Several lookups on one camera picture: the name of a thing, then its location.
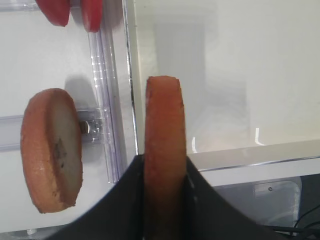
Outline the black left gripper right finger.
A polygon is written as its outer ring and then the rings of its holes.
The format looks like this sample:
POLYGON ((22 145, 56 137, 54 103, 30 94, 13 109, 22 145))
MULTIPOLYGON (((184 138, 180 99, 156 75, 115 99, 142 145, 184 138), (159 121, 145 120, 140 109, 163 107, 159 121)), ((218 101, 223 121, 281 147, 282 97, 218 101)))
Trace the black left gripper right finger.
POLYGON ((186 158, 183 183, 185 240, 274 240, 275 233, 255 223, 223 199, 186 158))

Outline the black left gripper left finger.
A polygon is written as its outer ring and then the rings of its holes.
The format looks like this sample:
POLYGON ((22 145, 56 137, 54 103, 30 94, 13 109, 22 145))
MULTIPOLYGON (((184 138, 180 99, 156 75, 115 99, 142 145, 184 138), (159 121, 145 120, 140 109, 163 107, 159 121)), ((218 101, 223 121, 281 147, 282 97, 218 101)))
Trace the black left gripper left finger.
POLYGON ((89 211, 51 240, 142 240, 144 156, 136 155, 120 180, 89 211))

